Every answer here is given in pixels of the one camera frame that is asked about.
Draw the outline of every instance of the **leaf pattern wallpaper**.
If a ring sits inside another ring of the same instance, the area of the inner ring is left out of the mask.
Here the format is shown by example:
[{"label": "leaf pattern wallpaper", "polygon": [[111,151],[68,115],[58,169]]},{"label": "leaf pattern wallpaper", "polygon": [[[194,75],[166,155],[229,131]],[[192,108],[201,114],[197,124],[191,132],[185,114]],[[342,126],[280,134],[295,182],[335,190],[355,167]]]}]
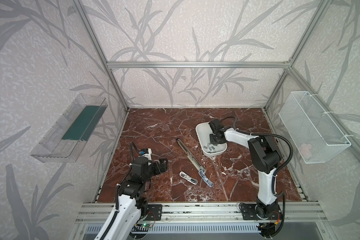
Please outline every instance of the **leaf pattern wallpaper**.
[{"label": "leaf pattern wallpaper", "polygon": [[[360,0],[332,1],[294,68],[360,142]],[[288,134],[278,113],[291,91],[301,89],[288,77],[268,109],[279,134]],[[305,164],[298,154],[292,166],[337,238],[360,240],[360,163],[351,151],[323,164]]]},{"label": "leaf pattern wallpaper", "polygon": [[[286,61],[319,1],[82,2],[107,61]],[[281,72],[113,69],[134,107],[264,106]]]},{"label": "leaf pattern wallpaper", "polygon": [[[82,93],[108,108],[73,164],[29,154]],[[0,0],[0,239],[67,239],[122,130],[124,108],[71,1]]]}]

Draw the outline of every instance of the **red marble surface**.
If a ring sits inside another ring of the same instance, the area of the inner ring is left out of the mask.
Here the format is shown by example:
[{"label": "red marble surface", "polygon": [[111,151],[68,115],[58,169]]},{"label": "red marble surface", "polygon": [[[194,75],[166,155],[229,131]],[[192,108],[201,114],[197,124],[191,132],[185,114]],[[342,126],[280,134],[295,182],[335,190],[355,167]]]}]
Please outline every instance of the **red marble surface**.
[{"label": "red marble surface", "polygon": [[[106,180],[102,186],[99,202],[113,202],[116,184],[127,172],[130,162],[129,143],[141,148],[151,148],[152,159],[167,158],[167,172],[152,177],[152,186],[145,193],[149,202],[252,202],[258,192],[258,173],[254,168],[249,150],[233,142],[219,156],[203,155],[195,127],[213,118],[237,116],[236,127],[252,132],[271,132],[260,108],[187,108],[187,109],[131,109],[125,123],[119,145],[115,151]],[[232,120],[224,121],[231,125]],[[180,138],[206,169],[206,176],[214,183],[208,187],[188,160],[176,139]],[[198,180],[193,185],[181,178],[179,173]],[[278,173],[276,191],[284,191],[287,201],[301,201],[288,169]]]}]

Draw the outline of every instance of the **white wire mesh basket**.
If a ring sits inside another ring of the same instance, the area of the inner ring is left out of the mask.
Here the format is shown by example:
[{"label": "white wire mesh basket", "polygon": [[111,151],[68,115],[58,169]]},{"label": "white wire mesh basket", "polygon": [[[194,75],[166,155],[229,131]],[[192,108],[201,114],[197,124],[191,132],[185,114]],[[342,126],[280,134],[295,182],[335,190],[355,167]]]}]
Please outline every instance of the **white wire mesh basket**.
[{"label": "white wire mesh basket", "polygon": [[307,91],[291,92],[279,116],[306,163],[326,162],[351,145]]}]

